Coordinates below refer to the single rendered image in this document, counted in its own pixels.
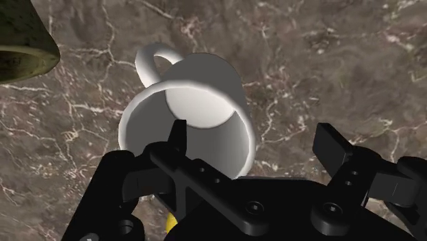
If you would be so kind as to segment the small yellow object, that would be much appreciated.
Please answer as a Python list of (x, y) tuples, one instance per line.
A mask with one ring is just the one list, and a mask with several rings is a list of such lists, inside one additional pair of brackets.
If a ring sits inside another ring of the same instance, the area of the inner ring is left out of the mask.
[(176, 220), (176, 218), (173, 216), (172, 213), (169, 213), (167, 215), (166, 218), (166, 225), (165, 225), (165, 230), (166, 233), (169, 233), (171, 231), (171, 229), (178, 223), (178, 221)]

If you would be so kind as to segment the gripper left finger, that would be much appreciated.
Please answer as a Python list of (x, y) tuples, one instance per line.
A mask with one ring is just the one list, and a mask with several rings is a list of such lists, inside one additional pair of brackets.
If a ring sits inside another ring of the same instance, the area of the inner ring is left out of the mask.
[(186, 157), (184, 120), (173, 123), (165, 142), (143, 153), (106, 153), (61, 241), (146, 241), (144, 225), (132, 212), (143, 196), (155, 195), (179, 224), (164, 241), (205, 241), (221, 235), (246, 240), (270, 230), (266, 206), (244, 195), (244, 180), (232, 180), (200, 159)]

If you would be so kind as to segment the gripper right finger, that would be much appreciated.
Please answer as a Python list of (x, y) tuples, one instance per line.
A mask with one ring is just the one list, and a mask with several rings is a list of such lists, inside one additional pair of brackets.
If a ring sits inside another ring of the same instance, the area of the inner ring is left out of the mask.
[[(403, 156), (396, 163), (349, 143), (331, 124), (318, 123), (313, 153), (331, 176), (313, 204), (311, 223), (325, 236), (362, 241), (370, 227), (400, 240), (427, 241), (427, 160)], [(367, 215), (368, 199), (381, 200), (409, 230), (393, 230)]]

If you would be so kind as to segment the olive green vase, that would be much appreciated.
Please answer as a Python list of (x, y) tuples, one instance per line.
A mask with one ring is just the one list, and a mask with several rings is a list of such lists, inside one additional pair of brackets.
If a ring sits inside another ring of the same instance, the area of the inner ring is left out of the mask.
[(0, 0), (0, 84), (51, 71), (60, 51), (31, 0)]

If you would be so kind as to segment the white mug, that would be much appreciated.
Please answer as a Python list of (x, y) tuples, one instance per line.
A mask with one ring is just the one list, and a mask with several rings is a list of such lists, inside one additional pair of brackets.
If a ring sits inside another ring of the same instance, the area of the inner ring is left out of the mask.
[(234, 179), (250, 170), (255, 130), (240, 76), (212, 53), (185, 57), (163, 43), (135, 56), (144, 89), (125, 108), (118, 126), (122, 150), (135, 155), (165, 141), (177, 119), (187, 122), (187, 156), (200, 158)]

